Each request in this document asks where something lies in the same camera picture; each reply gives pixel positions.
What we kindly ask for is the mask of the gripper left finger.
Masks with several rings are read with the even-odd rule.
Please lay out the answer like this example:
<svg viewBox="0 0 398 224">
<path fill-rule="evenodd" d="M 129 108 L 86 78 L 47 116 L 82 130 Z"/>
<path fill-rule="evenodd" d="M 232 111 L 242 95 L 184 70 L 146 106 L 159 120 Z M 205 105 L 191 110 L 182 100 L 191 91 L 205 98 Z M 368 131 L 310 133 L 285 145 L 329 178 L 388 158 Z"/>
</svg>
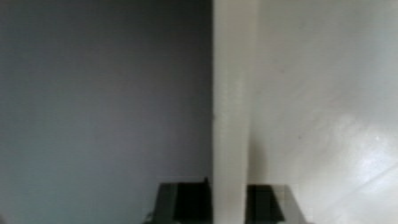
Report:
<svg viewBox="0 0 398 224">
<path fill-rule="evenodd" d="M 210 181 L 162 183 L 145 224 L 214 224 Z"/>
</svg>

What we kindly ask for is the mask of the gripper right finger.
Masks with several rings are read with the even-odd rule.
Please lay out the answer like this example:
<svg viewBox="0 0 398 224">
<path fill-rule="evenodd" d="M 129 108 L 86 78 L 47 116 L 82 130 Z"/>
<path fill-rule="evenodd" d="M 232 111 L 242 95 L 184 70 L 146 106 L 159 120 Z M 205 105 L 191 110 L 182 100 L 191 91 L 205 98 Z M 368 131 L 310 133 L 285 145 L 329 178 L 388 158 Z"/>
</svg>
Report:
<svg viewBox="0 0 398 224">
<path fill-rule="evenodd" d="M 310 224 L 287 185 L 248 186 L 246 224 Z"/>
</svg>

